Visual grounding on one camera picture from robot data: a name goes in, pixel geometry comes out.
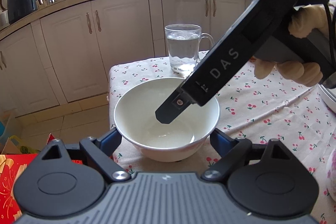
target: gray ribbed panel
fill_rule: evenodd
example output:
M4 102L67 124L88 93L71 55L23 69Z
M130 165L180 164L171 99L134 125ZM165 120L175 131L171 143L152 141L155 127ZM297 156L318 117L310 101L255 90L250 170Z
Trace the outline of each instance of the gray ribbed panel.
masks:
M65 220L23 216L17 224L315 224L309 216L274 221L247 216L220 184L195 173L138 173L112 185L104 199L82 215Z

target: water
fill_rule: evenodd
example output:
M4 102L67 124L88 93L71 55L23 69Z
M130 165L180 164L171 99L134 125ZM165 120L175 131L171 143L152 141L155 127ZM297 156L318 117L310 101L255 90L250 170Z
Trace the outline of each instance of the water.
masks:
M140 143L158 148L181 147L194 142L194 130L186 122L175 119L170 124L160 123L155 116L148 119Z
M174 32L167 35L170 67L173 71L193 71L198 57L199 35L190 32Z

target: clear glass cup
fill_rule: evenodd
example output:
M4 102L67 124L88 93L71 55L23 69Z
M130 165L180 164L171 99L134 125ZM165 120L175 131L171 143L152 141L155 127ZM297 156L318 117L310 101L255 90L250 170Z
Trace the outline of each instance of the clear glass cup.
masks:
M175 72L192 72L199 61L199 46L202 38L215 45L211 35L202 33L202 28L192 24L173 24L165 27L170 67Z

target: hand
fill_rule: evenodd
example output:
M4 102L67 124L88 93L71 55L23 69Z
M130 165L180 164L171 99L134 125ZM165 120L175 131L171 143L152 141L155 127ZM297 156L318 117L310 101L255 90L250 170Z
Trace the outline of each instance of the hand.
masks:
M329 39L327 14L323 5L308 5L300 8L292 16L292 21L288 26L289 33L297 38L307 37L315 28ZM283 78L308 87L316 85L323 77L318 63L302 64L297 61L288 61L280 64L260 59L255 61L254 75L257 79L263 79L270 74L274 66Z

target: wooden cabinet handle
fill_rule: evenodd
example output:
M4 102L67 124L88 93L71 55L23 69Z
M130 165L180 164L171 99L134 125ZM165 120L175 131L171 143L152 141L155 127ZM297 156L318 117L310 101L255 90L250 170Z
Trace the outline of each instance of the wooden cabinet handle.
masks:
M213 10L213 16L216 16L216 10L217 10L217 6L216 6L216 0L213 0L213 6L214 6L214 10Z
M5 61L3 61L3 56L2 56L2 52L1 51L0 51L0 57L1 57L1 62L3 63L3 65L5 66L5 69L6 69L7 66L6 66Z
M96 10L96 20L97 20L97 25L98 25L98 31L101 32L100 19L99 19L99 15L98 15L98 11L97 10Z
M86 13L86 20L87 20L87 26L89 27L89 32L92 33L89 13Z
M208 2L208 0L205 0L205 3L206 3L206 5L207 5L207 10L206 10L206 12L205 12L205 16L207 17L207 16L208 16L208 13L209 13L209 2Z

